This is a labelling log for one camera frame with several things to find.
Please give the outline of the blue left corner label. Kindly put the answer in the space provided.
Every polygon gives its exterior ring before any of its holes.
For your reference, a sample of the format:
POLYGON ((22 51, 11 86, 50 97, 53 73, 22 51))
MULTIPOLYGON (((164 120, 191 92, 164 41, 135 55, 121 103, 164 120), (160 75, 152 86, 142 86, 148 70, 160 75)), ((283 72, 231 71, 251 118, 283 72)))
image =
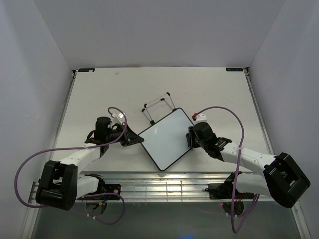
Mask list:
POLYGON ((94 72, 95 68, 79 68, 78 72, 94 72))

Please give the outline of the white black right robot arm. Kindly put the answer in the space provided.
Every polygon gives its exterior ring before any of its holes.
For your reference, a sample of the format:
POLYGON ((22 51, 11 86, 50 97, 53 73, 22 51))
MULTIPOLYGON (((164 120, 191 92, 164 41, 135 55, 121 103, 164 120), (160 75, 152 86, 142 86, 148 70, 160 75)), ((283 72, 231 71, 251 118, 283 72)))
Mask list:
POLYGON ((240 148, 230 139, 217 137, 206 122, 190 126, 186 138, 190 148, 200 147, 214 159, 250 170, 250 173, 241 172, 225 180, 225 192, 231 198, 241 193, 259 194, 291 208, 311 185, 289 154, 263 154, 240 148))

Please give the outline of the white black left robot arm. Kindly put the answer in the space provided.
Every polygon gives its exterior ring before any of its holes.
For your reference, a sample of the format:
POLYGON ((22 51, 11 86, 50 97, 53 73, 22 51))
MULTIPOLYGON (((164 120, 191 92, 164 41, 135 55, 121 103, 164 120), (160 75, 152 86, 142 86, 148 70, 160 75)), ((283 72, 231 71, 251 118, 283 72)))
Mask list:
POLYGON ((36 202, 68 211, 79 198, 90 195, 95 199, 105 198, 108 189, 102 176, 80 173, 100 159, 111 142, 127 147, 143 141, 124 122, 113 123, 109 117, 98 117, 95 129, 87 135, 84 149, 58 161, 46 162, 36 191, 36 202))

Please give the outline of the blue right corner label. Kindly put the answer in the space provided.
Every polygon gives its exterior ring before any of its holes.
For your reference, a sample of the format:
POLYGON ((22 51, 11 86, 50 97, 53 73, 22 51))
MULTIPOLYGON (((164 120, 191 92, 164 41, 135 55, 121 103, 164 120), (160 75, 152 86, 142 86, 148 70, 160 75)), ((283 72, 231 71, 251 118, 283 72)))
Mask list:
POLYGON ((236 68, 236 67, 226 67, 225 68, 227 72, 243 72, 243 68, 236 68))

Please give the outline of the blue corner label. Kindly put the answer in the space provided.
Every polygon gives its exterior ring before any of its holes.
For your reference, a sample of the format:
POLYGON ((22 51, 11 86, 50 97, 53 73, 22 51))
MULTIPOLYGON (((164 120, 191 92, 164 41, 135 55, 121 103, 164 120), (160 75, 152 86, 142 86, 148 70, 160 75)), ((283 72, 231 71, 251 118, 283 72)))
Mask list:
POLYGON ((94 72, 95 68, 79 68, 78 72, 94 72))
POLYGON ((226 67, 225 68, 227 72, 243 72, 243 68, 236 68, 236 67, 226 67))

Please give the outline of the aluminium table frame rail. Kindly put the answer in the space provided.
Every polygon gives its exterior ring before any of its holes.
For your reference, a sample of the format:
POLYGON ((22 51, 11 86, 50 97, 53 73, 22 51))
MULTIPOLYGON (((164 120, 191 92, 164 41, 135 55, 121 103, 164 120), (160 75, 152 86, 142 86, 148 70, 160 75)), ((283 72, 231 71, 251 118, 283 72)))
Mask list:
POLYGON ((227 173, 143 173, 98 172, 106 184, 121 185, 120 195, 126 203, 229 202, 210 199, 209 184, 218 186, 227 173))

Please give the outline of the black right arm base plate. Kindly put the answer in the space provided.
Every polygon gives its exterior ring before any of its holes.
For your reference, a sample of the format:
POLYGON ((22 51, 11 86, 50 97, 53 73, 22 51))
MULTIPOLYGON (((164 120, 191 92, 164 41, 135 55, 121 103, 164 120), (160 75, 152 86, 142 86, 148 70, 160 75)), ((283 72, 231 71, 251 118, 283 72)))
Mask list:
MULTIPOLYGON (((208 184, 208 187, 204 189, 204 192, 209 193, 210 199, 231 199, 233 191, 233 184, 222 183, 222 184, 208 184)), ((237 189, 235 190, 235 200, 240 199, 253 199, 253 193, 240 193, 237 189)))

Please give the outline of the white black-framed whiteboard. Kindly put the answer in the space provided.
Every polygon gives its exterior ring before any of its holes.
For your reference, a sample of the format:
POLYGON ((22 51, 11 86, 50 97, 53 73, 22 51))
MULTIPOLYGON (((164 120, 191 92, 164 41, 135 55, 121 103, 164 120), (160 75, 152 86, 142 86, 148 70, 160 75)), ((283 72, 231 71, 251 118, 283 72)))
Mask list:
POLYGON ((139 133, 143 149, 159 171, 166 171, 191 150, 186 138, 190 126, 191 119, 177 108, 139 133))

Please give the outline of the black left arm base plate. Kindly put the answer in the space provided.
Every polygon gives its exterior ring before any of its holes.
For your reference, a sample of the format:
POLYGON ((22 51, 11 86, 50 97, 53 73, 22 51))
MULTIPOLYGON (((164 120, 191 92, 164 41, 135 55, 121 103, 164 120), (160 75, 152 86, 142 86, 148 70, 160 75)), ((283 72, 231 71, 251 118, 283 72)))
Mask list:
POLYGON ((105 184, 101 186, 101 193, 121 194, 121 184, 105 184))

